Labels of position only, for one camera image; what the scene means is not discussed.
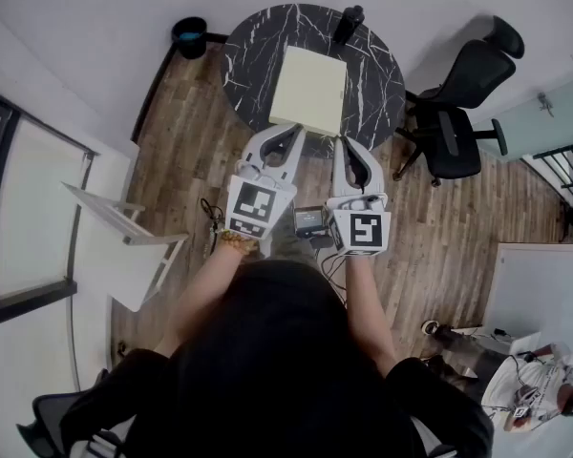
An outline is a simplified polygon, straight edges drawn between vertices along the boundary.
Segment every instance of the hardwood floor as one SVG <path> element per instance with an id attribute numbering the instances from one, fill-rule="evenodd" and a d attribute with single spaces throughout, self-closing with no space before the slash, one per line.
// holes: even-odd
<path id="1" fill-rule="evenodd" d="M 219 77 L 221 46 L 203 59 L 173 58 L 140 136 L 129 201 L 147 207 L 141 223 L 154 234 L 187 231 L 161 293 L 132 313 L 113 302 L 112 344 L 152 348 L 171 304 L 200 268 L 210 221 L 200 199 L 225 206 L 225 186 L 251 136 L 227 102 Z M 419 327 L 427 319 L 455 326 L 481 322 L 498 242 L 556 242 L 558 195 L 521 162 L 482 154 L 480 175 L 431 187 L 424 159 L 400 182 L 392 175 L 411 152 L 394 137 L 377 147 L 393 213 L 389 250 L 378 256 L 375 276 L 387 324 L 403 356 L 425 352 Z M 329 196 L 331 162 L 302 158 L 298 207 Z"/>

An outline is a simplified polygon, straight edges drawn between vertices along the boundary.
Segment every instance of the white chair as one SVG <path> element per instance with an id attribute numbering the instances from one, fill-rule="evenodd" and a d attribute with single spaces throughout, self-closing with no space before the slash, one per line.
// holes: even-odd
<path id="1" fill-rule="evenodd" d="M 109 200 L 64 183 L 83 212 L 96 220 L 74 261 L 95 288 L 137 312 L 159 292 L 188 234 L 153 236 L 136 224 L 142 205 Z M 127 217 L 124 211 L 132 211 Z"/>

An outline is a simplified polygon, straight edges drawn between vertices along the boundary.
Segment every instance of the black marble tabletop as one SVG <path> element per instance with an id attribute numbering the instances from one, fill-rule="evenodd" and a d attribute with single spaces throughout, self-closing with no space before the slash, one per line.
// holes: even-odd
<path id="1" fill-rule="evenodd" d="M 347 63 L 341 133 L 372 149 L 387 140 L 403 117 L 403 76 L 387 46 L 364 25 L 345 45 L 331 37 L 342 12 L 308 4 L 270 7 L 251 15 L 224 46 L 223 88 L 253 131 L 270 124 L 274 89 L 287 46 L 319 52 Z M 309 133 L 304 155 L 332 157 L 328 136 Z"/>

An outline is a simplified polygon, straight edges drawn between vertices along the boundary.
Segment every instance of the black shirt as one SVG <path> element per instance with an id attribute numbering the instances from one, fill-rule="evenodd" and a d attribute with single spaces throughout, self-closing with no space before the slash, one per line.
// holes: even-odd
<path id="1" fill-rule="evenodd" d="M 447 394 L 434 397 L 437 392 Z M 193 341 L 170 359 L 130 353 L 71 408 L 62 432 L 71 445 L 98 426 L 136 415 L 124 446 L 128 458 L 240 449 L 424 457 L 410 419 L 415 415 L 443 443 L 469 452 L 469 442 L 455 443 L 462 441 L 458 432 L 430 422 L 445 419 L 434 406 L 446 397 L 450 406 L 470 408 L 464 421 L 473 414 L 483 421 L 473 401 L 418 360 L 402 362 L 383 379 L 352 339 L 346 309 L 317 271 L 261 261 L 241 268 Z M 431 411 L 436 417 L 427 415 Z M 480 429 L 469 441 L 476 452 L 488 451 L 492 425 L 482 422 Z"/>

